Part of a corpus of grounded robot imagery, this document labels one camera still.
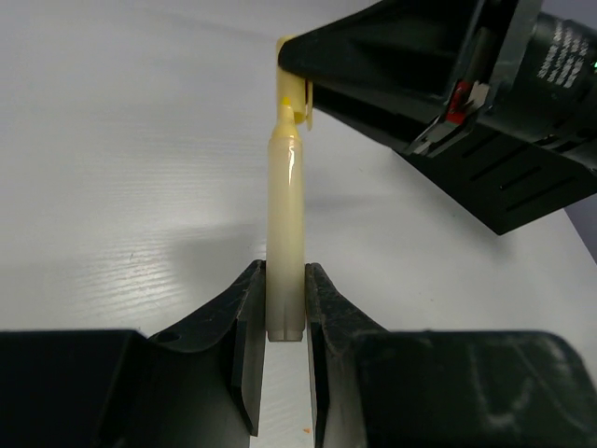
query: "translucent plastic piece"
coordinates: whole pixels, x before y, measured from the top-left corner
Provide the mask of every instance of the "translucent plastic piece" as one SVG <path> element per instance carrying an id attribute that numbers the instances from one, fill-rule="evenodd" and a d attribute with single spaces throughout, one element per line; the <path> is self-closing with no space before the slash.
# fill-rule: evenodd
<path id="1" fill-rule="evenodd" d="M 305 328 L 302 142 L 274 134 L 268 157 L 266 329 L 272 342 L 300 341 Z"/>

